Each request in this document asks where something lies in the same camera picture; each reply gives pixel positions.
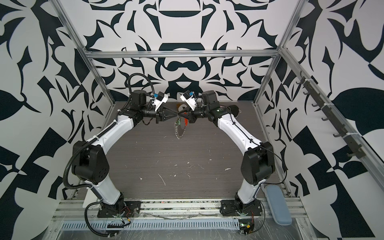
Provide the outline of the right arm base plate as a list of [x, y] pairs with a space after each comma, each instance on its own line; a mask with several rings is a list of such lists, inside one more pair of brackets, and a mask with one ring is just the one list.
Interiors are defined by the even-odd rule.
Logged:
[[221, 200], [220, 213], [224, 217], [261, 216], [263, 208], [259, 201], [243, 204], [240, 200]]

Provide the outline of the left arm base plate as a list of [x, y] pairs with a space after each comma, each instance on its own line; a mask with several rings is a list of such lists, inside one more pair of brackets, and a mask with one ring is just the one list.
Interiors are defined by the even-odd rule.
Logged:
[[123, 218], [131, 218], [141, 211], [141, 201], [120, 201], [115, 205], [102, 204], [98, 212], [98, 218], [112, 218], [120, 215]]

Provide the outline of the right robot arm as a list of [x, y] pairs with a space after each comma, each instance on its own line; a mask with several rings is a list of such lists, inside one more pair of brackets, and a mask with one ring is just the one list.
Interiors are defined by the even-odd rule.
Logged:
[[235, 143], [243, 155], [241, 173], [244, 178], [235, 198], [239, 207], [249, 205], [256, 200], [256, 195], [266, 180], [275, 172], [275, 155], [269, 142], [262, 142], [248, 132], [236, 119], [238, 106], [220, 104], [214, 91], [203, 92], [199, 105], [191, 91], [180, 96], [187, 108], [179, 112], [181, 117], [194, 123], [198, 118], [206, 118], [222, 130]]

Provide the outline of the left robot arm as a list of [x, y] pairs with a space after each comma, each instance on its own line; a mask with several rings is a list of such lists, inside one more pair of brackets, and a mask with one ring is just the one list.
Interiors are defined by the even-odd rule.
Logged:
[[162, 122], [177, 116], [177, 113], [165, 107], [169, 99], [167, 94], [154, 94], [150, 102], [147, 102], [147, 97], [149, 93], [146, 91], [133, 91], [111, 124], [91, 139], [74, 145], [73, 156], [63, 174], [65, 188], [89, 188], [102, 204], [108, 206], [122, 202], [123, 195], [109, 176], [110, 166], [106, 157], [108, 151], [144, 118]]

